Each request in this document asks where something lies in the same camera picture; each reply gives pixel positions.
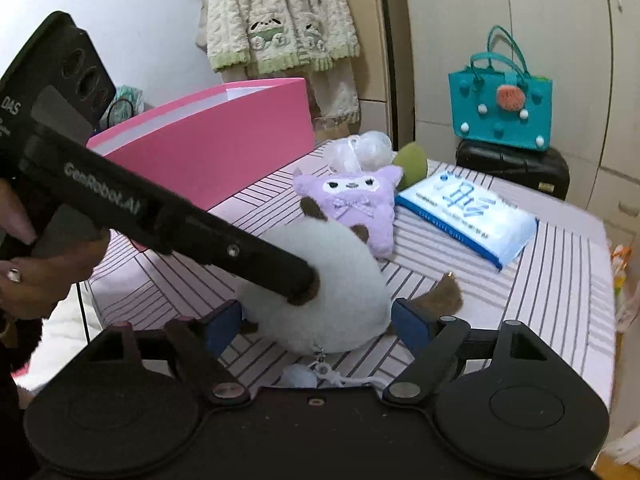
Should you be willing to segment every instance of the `blue package edge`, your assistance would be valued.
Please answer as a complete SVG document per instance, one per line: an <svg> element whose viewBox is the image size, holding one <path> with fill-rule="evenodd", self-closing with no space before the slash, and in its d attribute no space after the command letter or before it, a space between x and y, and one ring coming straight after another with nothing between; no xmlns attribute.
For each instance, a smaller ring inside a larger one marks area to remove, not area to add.
<svg viewBox="0 0 640 480"><path fill-rule="evenodd" d="M446 232L446 234L448 234L449 236L455 238L462 244L469 247L471 250L480 254L480 256L482 256L483 258L489 260L492 264L494 264L497 267L498 270L502 270L502 264L500 263L500 260L495 254L490 253L487 249L482 247L482 245L480 245L478 242L473 241L467 235L453 228L452 226L450 226L449 224L447 224L445 221L441 220L437 216L429 213L428 211L425 211L414 202L411 202L410 200L407 200L400 195L396 195L396 204L407 208L409 211L413 213L416 213L420 218L423 218L430 224L435 225L441 231Z"/></svg>

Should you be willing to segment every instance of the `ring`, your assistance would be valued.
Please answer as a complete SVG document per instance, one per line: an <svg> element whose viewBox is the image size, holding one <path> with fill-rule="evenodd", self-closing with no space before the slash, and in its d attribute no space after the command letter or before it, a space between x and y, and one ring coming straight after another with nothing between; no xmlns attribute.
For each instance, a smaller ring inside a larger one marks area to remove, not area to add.
<svg viewBox="0 0 640 480"><path fill-rule="evenodd" d="M6 272L6 278L14 283L20 283L22 281L22 275L18 269L9 269Z"/></svg>

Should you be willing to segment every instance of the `purple plush toy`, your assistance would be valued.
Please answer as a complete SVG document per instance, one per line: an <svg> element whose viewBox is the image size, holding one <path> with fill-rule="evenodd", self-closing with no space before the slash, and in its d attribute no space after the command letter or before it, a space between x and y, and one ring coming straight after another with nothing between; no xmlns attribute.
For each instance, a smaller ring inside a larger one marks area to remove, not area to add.
<svg viewBox="0 0 640 480"><path fill-rule="evenodd" d="M389 258L394 250L394 195L401 178L399 166L323 176L298 174L293 188L298 195L313 198L329 218L347 227L365 225L371 254Z"/></svg>

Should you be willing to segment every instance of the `white wipes package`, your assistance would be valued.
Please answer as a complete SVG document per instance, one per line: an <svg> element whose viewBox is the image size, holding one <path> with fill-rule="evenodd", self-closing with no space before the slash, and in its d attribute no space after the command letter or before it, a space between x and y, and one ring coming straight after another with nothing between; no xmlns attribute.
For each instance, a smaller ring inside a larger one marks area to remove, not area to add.
<svg viewBox="0 0 640 480"><path fill-rule="evenodd" d="M531 213L450 171L396 196L396 204L462 242L502 270L536 233Z"/></svg>

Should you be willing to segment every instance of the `wooden floor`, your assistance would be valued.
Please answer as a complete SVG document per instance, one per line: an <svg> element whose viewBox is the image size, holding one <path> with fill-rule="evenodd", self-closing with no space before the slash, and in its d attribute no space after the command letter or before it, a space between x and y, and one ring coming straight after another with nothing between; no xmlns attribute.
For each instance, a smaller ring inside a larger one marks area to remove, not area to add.
<svg viewBox="0 0 640 480"><path fill-rule="evenodd" d="M619 465L606 455L596 463L596 473L602 480L640 480L640 471L629 465Z"/></svg>

